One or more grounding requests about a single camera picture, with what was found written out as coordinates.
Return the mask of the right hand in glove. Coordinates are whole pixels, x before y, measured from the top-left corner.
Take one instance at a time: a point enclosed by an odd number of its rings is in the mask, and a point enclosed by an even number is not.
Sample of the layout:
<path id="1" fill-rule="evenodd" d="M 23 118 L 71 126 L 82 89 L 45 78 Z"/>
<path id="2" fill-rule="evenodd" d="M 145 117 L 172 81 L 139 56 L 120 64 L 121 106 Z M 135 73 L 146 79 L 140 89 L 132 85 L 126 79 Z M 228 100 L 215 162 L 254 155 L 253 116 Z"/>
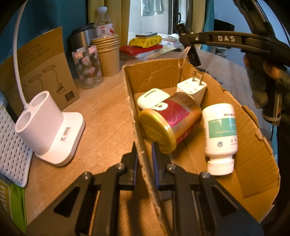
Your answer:
<path id="1" fill-rule="evenodd" d="M 258 56 L 243 58 L 255 106 L 270 123 L 289 125 L 289 67 L 266 62 Z"/>

